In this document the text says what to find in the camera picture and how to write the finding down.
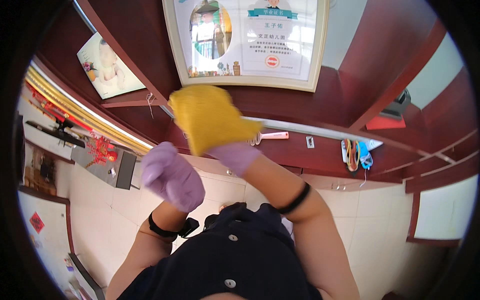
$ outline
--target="gold trim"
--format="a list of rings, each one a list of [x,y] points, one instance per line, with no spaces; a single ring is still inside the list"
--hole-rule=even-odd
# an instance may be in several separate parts
[[[53,87],[45,78],[43,78],[32,66],[28,67],[25,80],[31,84],[43,97],[51,101],[57,107],[66,113],[81,121],[86,126],[93,128],[103,136],[124,144],[139,155],[145,155],[150,148],[132,139],[131,137],[111,128],[101,122],[78,104],[68,99],[64,94]]]

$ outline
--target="baby photo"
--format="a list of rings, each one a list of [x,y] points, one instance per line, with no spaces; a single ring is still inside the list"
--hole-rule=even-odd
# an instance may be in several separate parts
[[[98,32],[77,52],[77,57],[102,99],[145,88]]]

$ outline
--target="white string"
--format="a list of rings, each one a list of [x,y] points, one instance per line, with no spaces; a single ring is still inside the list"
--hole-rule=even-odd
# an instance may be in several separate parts
[[[153,94],[152,94],[152,93],[149,93],[149,94],[147,95],[146,100],[147,100],[148,106],[149,106],[149,108],[150,108],[150,114],[152,115],[152,119],[153,119],[153,112],[152,112],[152,106],[151,106],[151,104],[153,103],[153,100],[155,100],[155,97],[153,97],[152,101],[150,101],[150,99],[152,98],[152,96],[153,96]]]
[[[366,182],[367,182],[367,169],[365,169],[365,180],[363,181],[363,183],[360,184],[360,187],[362,187]]]

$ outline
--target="wall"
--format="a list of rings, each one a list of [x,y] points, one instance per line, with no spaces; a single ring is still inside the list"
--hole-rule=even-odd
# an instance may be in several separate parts
[[[463,65],[462,57],[447,33],[425,67],[408,84],[412,103],[423,109],[452,82]]]
[[[54,121],[44,116],[35,107],[33,107],[30,103],[28,103],[23,97],[26,97],[33,103],[35,103],[36,100],[32,99],[32,93],[25,86],[23,86],[22,92],[18,99],[17,110],[21,115],[23,115],[24,123],[29,120],[32,120],[45,127],[51,127],[51,126],[57,127],[57,124]],[[53,136],[50,136],[46,133],[43,133],[38,129],[33,128],[30,125],[24,125],[24,131],[25,131],[25,138],[27,140],[30,140],[33,143],[37,144],[38,146],[52,153],[55,153],[61,157],[70,159],[70,156],[72,154],[72,149],[68,146],[64,147],[63,141],[59,145],[59,141],[60,141],[59,139]]]
[[[367,0],[330,0],[322,65],[338,70],[357,31]]]
[[[68,280],[73,276],[63,262],[68,256],[68,244],[65,204],[39,199],[18,192],[20,210],[30,238],[34,240],[35,250],[51,279],[63,291],[69,289]],[[37,233],[29,219],[37,212],[45,224]]]
[[[417,239],[461,239],[475,204],[478,175],[420,193]]]

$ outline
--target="red decoration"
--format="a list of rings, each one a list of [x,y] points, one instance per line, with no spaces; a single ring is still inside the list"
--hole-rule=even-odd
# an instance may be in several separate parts
[[[37,233],[40,233],[42,231],[43,227],[45,227],[45,224],[43,224],[42,219],[38,216],[38,214],[35,212],[33,216],[30,218],[30,224],[32,224],[33,228]]]
[[[111,162],[117,160],[117,153],[107,150],[112,148],[110,140],[103,136],[97,137],[93,131],[90,131],[90,134],[92,135],[92,138],[90,138],[86,145],[90,148],[88,153],[92,154],[94,159],[89,162],[85,168],[88,168],[93,164],[104,166],[107,159]]]

